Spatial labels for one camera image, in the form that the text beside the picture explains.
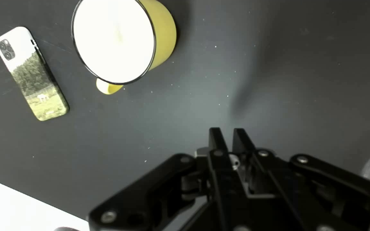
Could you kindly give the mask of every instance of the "black table surface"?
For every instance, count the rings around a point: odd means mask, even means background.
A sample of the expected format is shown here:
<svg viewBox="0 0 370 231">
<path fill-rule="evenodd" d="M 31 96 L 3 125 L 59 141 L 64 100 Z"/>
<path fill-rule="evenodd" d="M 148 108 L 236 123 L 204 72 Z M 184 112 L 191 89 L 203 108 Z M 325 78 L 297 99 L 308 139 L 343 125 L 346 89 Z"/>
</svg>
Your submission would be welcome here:
<svg viewBox="0 0 370 231">
<path fill-rule="evenodd" d="M 0 0 L 33 33 L 72 110 L 35 121 L 0 62 L 0 182 L 84 217 L 175 153 L 244 127 L 288 159 L 360 173 L 370 158 L 370 1 L 166 0 L 172 58 L 104 96 L 71 39 L 76 0 Z"/>
</svg>

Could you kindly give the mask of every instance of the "phone case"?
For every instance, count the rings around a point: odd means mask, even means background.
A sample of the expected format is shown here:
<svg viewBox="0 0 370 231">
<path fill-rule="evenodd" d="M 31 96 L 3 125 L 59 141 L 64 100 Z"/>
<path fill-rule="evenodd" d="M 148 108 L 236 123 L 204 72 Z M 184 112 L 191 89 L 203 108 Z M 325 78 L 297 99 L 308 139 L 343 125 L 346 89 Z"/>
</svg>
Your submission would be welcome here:
<svg viewBox="0 0 370 231">
<path fill-rule="evenodd" d="M 50 71 L 27 28 L 15 27 L 0 36 L 0 57 L 39 121 L 53 119 L 68 112 L 67 103 L 53 82 Z"/>
</svg>

